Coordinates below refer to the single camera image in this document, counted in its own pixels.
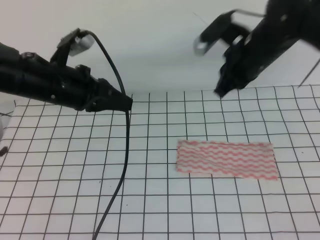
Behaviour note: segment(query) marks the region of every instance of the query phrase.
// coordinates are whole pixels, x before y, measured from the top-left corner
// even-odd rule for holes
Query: grid paper
[[[320,239],[320,86],[134,94],[98,239]],[[0,143],[0,239],[91,240],[119,182],[125,115],[17,102]],[[278,181],[175,170],[178,139],[271,142]]]

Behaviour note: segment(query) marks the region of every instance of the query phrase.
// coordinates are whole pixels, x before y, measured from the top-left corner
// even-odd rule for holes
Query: black cable
[[[84,34],[89,34],[91,35],[94,40],[98,43],[99,47],[101,48],[104,56],[106,57],[106,59],[108,60],[115,76],[116,76],[116,79],[118,80],[118,83],[119,83],[119,86],[120,86],[120,89],[121,89],[121,92],[125,95],[126,94],[126,91],[125,91],[125,87],[124,87],[124,84],[121,80],[121,77],[119,75],[119,72],[114,64],[114,62],[112,61],[111,57],[109,56],[109,54],[107,53],[107,50],[105,49],[105,47],[103,46],[103,44],[101,43],[101,41],[99,40],[99,38],[91,31],[84,31]],[[97,237],[98,237],[98,234],[100,232],[100,229],[102,227],[102,225],[104,224],[104,221],[109,213],[109,210],[112,206],[112,204],[114,203],[114,200],[121,188],[121,185],[122,183],[124,182],[124,179],[125,179],[125,175],[126,175],[126,171],[127,171],[127,167],[128,167],[128,159],[129,159],[129,140],[130,140],[130,118],[129,118],[129,111],[126,111],[125,112],[125,122],[126,122],[126,133],[125,133],[125,156],[124,156],[124,165],[123,165],[123,170],[122,170],[122,174],[121,174],[121,177],[120,177],[120,180],[119,180],[119,183],[118,185],[116,186],[116,189],[110,199],[110,202],[108,204],[108,206],[106,207],[105,211],[104,211],[104,214],[99,222],[99,225],[98,227],[96,228],[96,231],[94,232],[94,235],[93,235],[93,238],[92,240],[97,240]]]
[[[243,10],[243,9],[239,9],[239,8],[232,10],[232,12],[243,14],[243,15],[248,15],[248,16],[252,16],[252,17],[257,17],[257,18],[264,18],[266,16],[265,14],[262,14],[262,13],[256,13],[253,11],[247,11],[247,10]]]
[[[313,71],[316,69],[316,67],[320,64],[320,58],[319,60],[315,63],[315,65],[311,68],[311,70],[307,73],[307,75],[304,77],[298,88],[302,86],[302,84],[305,83],[305,81],[309,78],[309,76],[313,73]]]
[[[126,94],[126,91],[125,91],[125,87],[124,87],[124,84],[121,80],[121,77],[119,75],[119,72],[114,64],[114,62],[112,61],[111,57],[109,56],[109,54],[107,53],[107,50],[105,49],[104,45],[101,43],[101,41],[99,40],[99,38],[97,37],[97,35],[95,35],[92,31],[83,31],[82,32],[83,34],[85,35],[91,35],[94,40],[96,41],[96,43],[99,45],[101,51],[103,52],[104,56],[106,57],[106,59],[108,60],[113,72],[114,72],[114,75],[116,77],[116,79],[118,80],[118,83],[119,83],[119,86],[120,86],[120,89],[121,89],[121,92],[125,95]]]

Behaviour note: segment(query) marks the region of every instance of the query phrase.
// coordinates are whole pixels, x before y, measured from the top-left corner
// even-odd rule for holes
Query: cloth
[[[212,174],[213,177],[239,177],[277,180],[274,148],[271,143],[229,143],[180,140],[176,170],[182,173]]]

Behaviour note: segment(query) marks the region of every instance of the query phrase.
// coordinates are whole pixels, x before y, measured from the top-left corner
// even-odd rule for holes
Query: white background
[[[235,8],[263,13],[267,0],[11,0],[0,9],[0,42],[49,59],[75,28],[95,32],[123,78],[127,92],[214,89],[227,49],[218,42],[202,58],[194,39],[218,15]],[[252,29],[260,19],[235,16]],[[320,54],[298,42],[250,86],[297,85]],[[117,86],[97,44],[70,59]],[[312,74],[307,84],[319,83]]]

